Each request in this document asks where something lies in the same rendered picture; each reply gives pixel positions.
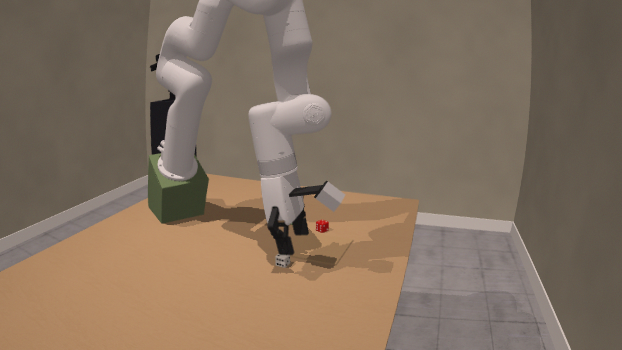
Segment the red die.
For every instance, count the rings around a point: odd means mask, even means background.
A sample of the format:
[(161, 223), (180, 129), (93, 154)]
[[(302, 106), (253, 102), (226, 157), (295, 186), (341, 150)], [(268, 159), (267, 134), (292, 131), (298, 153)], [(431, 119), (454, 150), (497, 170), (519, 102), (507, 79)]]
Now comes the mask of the red die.
[(320, 220), (316, 222), (316, 231), (319, 231), (321, 233), (328, 231), (329, 229), (329, 222), (324, 221), (324, 220)]

